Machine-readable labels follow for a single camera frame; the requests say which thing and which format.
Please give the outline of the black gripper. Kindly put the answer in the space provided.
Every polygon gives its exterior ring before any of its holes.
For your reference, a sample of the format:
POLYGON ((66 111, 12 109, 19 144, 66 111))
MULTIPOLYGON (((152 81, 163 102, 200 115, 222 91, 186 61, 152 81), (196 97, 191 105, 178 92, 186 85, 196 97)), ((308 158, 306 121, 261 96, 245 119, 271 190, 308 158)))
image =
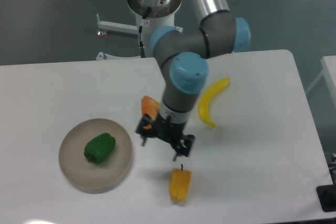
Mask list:
POLYGON ((175 156, 172 159, 175 162, 178 157, 189 157, 195 141, 194 135, 183 135, 185 125, 186 121, 174 123, 170 115, 164 118, 158 113, 155 121, 149 115, 144 115, 135 132, 142 139, 141 146, 146 144, 148 138, 158 138, 169 143, 175 150, 175 156))

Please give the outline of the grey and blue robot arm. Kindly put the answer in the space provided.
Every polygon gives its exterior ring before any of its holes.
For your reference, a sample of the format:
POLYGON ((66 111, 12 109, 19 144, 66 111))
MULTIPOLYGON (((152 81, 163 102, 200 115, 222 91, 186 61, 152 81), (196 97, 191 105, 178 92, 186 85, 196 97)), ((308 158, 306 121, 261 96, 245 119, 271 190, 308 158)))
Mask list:
POLYGON ((127 0, 137 16, 136 35, 141 58, 157 61, 165 89, 156 116, 145 114, 136 132, 141 139, 158 138, 171 145, 176 157, 188 156, 195 137, 187 124, 209 72, 207 60, 245 50, 249 24, 230 12, 226 0, 192 0, 199 28, 186 32, 174 25, 182 0, 127 0))

